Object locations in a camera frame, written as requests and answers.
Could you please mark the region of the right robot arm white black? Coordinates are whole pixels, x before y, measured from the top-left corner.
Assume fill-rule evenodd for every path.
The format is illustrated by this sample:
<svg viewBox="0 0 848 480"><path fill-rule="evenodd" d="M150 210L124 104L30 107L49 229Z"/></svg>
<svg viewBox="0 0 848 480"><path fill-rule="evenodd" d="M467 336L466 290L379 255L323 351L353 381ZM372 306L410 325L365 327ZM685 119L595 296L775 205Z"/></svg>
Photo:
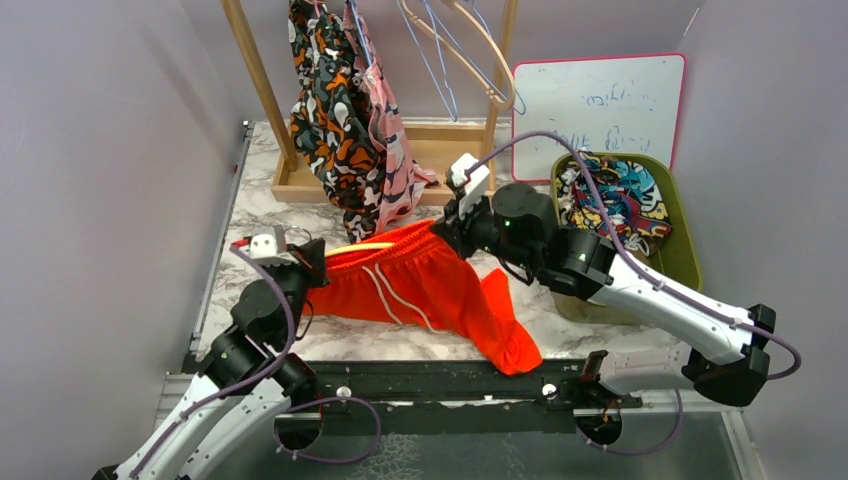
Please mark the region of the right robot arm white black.
<svg viewBox="0 0 848 480"><path fill-rule="evenodd" d="M723 304L618 253L593 231L559 225L551 199L528 185L492 197L459 193L431 230L462 259L484 251L523 269L526 284L617 308L678 339L662 350L591 353L576 383L589 406L639 390L691 389L744 407L768 380L774 309Z"/></svg>

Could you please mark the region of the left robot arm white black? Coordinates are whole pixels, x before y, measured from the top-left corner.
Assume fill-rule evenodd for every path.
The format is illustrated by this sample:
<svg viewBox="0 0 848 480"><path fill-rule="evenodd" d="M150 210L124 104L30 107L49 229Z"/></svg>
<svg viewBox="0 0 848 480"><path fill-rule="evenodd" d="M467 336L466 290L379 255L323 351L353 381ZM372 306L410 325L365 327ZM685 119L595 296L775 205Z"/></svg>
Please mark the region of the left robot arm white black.
<svg viewBox="0 0 848 480"><path fill-rule="evenodd" d="M231 250L256 268L189 386L148 440L97 479L206 479L236 447L285 409L318 396L317 376L291 348L307 294L327 283L323 239L276 246L254 235Z"/></svg>

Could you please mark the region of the colourful patterned shorts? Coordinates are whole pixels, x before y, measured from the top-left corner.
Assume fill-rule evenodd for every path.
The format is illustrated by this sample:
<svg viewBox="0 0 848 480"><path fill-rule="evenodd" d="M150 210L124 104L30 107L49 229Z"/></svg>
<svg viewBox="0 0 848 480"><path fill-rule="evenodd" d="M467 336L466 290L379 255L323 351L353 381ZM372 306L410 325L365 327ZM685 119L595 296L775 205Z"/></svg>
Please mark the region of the colourful patterned shorts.
<svg viewBox="0 0 848 480"><path fill-rule="evenodd" d="M655 254L673 227L652 174L640 164L610 155L583 152L581 158L624 248L642 257ZM554 168L553 187L562 224L611 237L575 160Z"/></svg>

